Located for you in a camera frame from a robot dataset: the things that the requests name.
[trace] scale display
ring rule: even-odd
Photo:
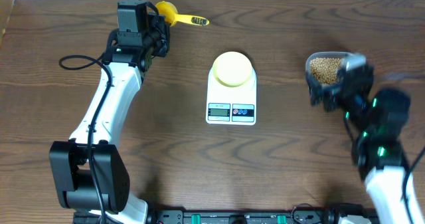
[[[230,121],[230,104],[209,104],[208,120]]]

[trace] yellow spoon handle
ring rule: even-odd
[[[186,24],[190,24],[190,25],[208,25],[210,23],[209,20],[207,20],[204,17],[200,17],[197,15],[179,15],[176,14],[175,15],[176,20],[186,23]]]

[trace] digital kitchen scale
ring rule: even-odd
[[[257,75],[241,53],[227,52],[214,61],[208,75],[209,124],[254,125],[257,120]]]

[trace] lentils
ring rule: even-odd
[[[335,84],[337,70],[341,68],[340,58],[315,58],[310,61],[311,74],[321,84]]]

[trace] wooden table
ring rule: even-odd
[[[48,151],[80,123],[100,69],[62,70],[58,59],[101,54],[117,27],[117,1],[16,1],[0,50],[0,222],[71,222]],[[425,0],[167,1],[211,24],[172,28],[169,54],[154,60],[129,109],[120,154],[139,197],[187,209],[372,207],[342,112],[309,105],[304,64],[318,51],[366,54],[380,80],[372,95],[386,84],[405,89],[412,106],[401,140],[409,160],[422,149]],[[205,122],[207,75],[226,51],[246,53],[258,73],[253,127]],[[424,170],[414,173],[422,208]]]

